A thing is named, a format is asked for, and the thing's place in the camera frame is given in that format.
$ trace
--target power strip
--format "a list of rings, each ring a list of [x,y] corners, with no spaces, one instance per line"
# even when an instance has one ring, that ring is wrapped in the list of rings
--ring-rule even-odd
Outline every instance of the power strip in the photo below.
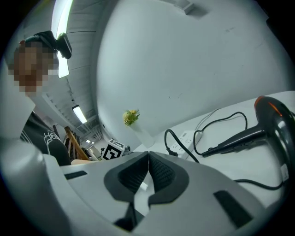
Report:
[[[179,137],[179,141],[190,151],[192,152],[194,149],[194,145],[193,145],[193,138],[194,138],[194,130],[186,130],[183,132],[183,134]],[[199,140],[202,137],[202,133],[198,132],[195,136],[195,144],[197,144],[199,142]],[[177,152],[178,157],[182,158],[182,159],[187,159],[188,158],[188,154],[186,153],[186,151],[184,151],[179,144],[175,141],[175,143],[170,147],[170,150],[173,152]]]

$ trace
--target black hair dryer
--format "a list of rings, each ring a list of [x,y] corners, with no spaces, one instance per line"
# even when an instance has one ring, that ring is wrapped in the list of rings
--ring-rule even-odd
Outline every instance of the black hair dryer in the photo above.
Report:
[[[279,100],[260,96],[254,104],[258,124],[244,130],[204,156],[235,151],[256,141],[267,141],[274,150],[281,166],[284,182],[293,181],[295,175],[295,120],[292,112]]]

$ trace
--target white table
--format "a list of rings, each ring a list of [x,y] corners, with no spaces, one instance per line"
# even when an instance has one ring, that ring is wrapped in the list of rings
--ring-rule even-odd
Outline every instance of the white table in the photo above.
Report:
[[[274,97],[283,102],[289,110],[295,112],[295,91],[281,92],[277,94],[271,94],[270,97]],[[248,127],[253,127],[257,124],[257,119],[254,111],[254,102],[256,99],[240,102],[220,110],[217,110],[210,118],[208,118],[200,127],[201,129],[209,122],[225,118],[234,112],[243,112],[248,119]],[[177,136],[180,136],[185,130],[194,130],[197,124],[207,114],[188,120],[181,124],[178,124],[171,129]],[[197,150],[202,153],[210,147],[215,147],[219,143],[225,141],[234,134],[245,129],[245,120],[242,115],[237,114],[233,119],[218,122],[207,127],[203,133],[203,136],[197,144]],[[160,153],[166,153],[164,145],[164,132],[157,135],[155,138],[155,144],[150,148],[145,148],[143,145],[137,147],[135,152],[154,151]],[[175,140],[173,137],[167,135],[167,144],[170,147]],[[216,154],[203,158],[198,156],[194,151],[192,154],[199,160],[201,164],[210,166],[225,174],[230,179],[251,179],[269,186],[277,186],[282,181],[282,176],[279,169],[279,163],[272,152],[271,148],[264,143],[260,146],[255,146],[251,149],[245,149],[240,152],[232,152],[228,154]],[[194,161],[191,157],[187,158],[187,161]],[[255,195],[260,202],[265,206],[277,201],[282,194],[282,190],[269,191],[262,189],[252,184],[241,183],[241,185]]]

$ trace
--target fluorescent light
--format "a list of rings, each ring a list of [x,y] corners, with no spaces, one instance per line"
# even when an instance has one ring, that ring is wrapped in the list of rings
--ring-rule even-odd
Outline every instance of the fluorescent light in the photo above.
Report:
[[[73,112],[76,114],[76,116],[79,118],[79,120],[82,122],[82,124],[87,122],[79,105],[72,107],[72,109],[73,109]]]
[[[57,27],[56,38],[61,33],[66,33],[66,27],[68,24],[72,2],[73,0],[68,0],[67,3],[65,4],[63,12],[61,13],[61,16],[60,16],[59,25]],[[60,52],[57,53],[57,57],[59,59],[59,78],[69,75],[68,61],[66,60],[66,58],[62,58]]]

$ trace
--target black cable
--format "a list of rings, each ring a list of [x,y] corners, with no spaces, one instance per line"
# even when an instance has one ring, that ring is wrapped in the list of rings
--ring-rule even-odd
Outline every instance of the black cable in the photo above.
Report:
[[[262,184],[262,183],[259,183],[259,182],[256,182],[256,181],[253,181],[253,180],[250,180],[250,179],[236,179],[234,181],[237,182],[237,183],[251,183],[251,184],[254,184],[254,185],[258,186],[258,187],[267,189],[267,190],[277,190],[280,187],[282,187],[282,185],[283,185],[283,182],[281,182],[278,186],[271,187],[271,186],[267,186],[265,184]]]
[[[168,148],[168,145],[167,145],[167,134],[168,133],[170,133],[170,134],[172,134],[172,136],[173,136],[173,138],[175,139],[175,141],[179,144],[179,146],[181,146],[181,148],[184,150],[184,151],[186,151],[186,153],[188,154],[188,155],[190,155],[190,157],[192,158],[192,159],[194,159],[194,161],[196,162],[196,163],[199,163],[199,161],[197,160],[197,158],[180,142],[180,140],[177,138],[177,136],[175,135],[175,133],[172,131],[172,130],[170,130],[170,129],[168,129],[168,130],[166,130],[166,132],[165,132],[165,135],[164,135],[164,143],[165,143],[165,146],[166,146],[166,150],[169,152],[169,151],[171,151],[170,150],[170,148]]]
[[[213,123],[216,123],[216,122],[218,122],[218,121],[227,120],[227,119],[233,117],[233,116],[236,115],[236,114],[241,114],[241,115],[245,118],[245,130],[246,130],[246,129],[248,128],[248,120],[247,120],[247,117],[245,116],[245,114],[242,113],[242,112],[235,112],[235,113],[233,113],[232,115],[230,115],[230,116],[228,116],[228,117],[226,117],[226,118],[222,118],[222,119],[218,119],[218,120],[213,120],[212,122],[208,123],[208,124],[202,129],[202,130],[197,130],[197,131],[194,132],[194,138],[193,138],[194,141],[193,141],[193,145],[194,145],[195,153],[197,153],[199,156],[203,156],[202,153],[199,153],[199,152],[197,151],[197,148],[196,148],[196,146],[195,146],[195,135],[196,135],[197,132],[203,132],[203,131],[205,130],[205,128],[207,128],[209,125],[211,125],[211,124],[213,124]]]

